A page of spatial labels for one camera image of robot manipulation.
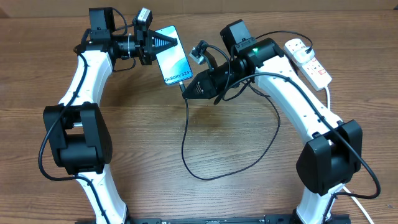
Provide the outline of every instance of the wood grain surface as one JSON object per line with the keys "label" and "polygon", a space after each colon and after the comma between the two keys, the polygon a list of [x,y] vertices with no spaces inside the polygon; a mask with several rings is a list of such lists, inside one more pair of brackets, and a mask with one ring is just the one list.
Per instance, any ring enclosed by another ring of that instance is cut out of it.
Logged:
{"label": "wood grain surface", "polygon": [[[237,19],[254,36],[294,30],[313,40],[317,58],[333,77],[332,110],[361,125],[363,158],[381,182],[379,198],[360,201],[375,223],[397,223],[398,12],[154,15],[151,28],[175,25],[186,52],[201,39],[225,50],[219,32]],[[56,105],[69,87],[76,69],[72,48],[89,24],[87,17],[0,20],[0,223],[94,218],[77,182],[51,182],[37,167],[45,134],[43,109]],[[272,36],[280,45],[294,37]],[[130,63],[117,62],[116,69]],[[195,73],[206,69],[191,65]],[[325,102],[324,92],[316,95]],[[283,113],[275,143],[258,165],[206,182],[191,177],[182,164],[184,101],[178,86],[164,84],[156,62],[112,75],[101,112],[113,141],[114,181],[134,217],[258,217],[291,213],[299,204],[303,184],[295,163],[303,146]],[[262,154],[276,124],[269,103],[251,91],[218,106],[211,100],[191,100],[187,163],[203,177],[242,168]],[[49,147],[44,154],[45,169],[65,176]],[[363,168],[348,188],[374,192]],[[366,223],[350,198],[340,197],[333,211],[349,213],[353,223]]]}
{"label": "wood grain surface", "polygon": [[85,16],[89,7],[113,6],[123,14],[142,7],[159,14],[390,10],[396,0],[0,0],[0,17]]}

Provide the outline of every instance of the power strip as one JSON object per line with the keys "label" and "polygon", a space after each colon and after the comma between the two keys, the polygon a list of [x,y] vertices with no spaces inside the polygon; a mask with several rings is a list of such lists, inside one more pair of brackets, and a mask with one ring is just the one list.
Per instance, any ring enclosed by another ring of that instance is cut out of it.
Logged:
{"label": "power strip", "polygon": [[284,50],[287,55],[298,66],[305,78],[309,80],[316,91],[322,90],[331,82],[331,76],[323,68],[321,63],[315,58],[313,49],[307,53],[309,47],[306,47],[302,40],[296,38],[286,42]]}

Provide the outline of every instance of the phone screen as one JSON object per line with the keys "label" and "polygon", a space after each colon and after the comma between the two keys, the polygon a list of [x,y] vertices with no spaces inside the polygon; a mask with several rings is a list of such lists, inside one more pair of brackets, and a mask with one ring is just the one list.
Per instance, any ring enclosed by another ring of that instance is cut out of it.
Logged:
{"label": "phone screen", "polygon": [[167,85],[170,85],[191,78],[193,76],[192,70],[189,66],[175,27],[169,26],[157,30],[156,32],[177,38],[178,43],[176,46],[156,55],[157,63],[159,64],[160,71],[162,71],[163,74],[164,82],[166,82]]}

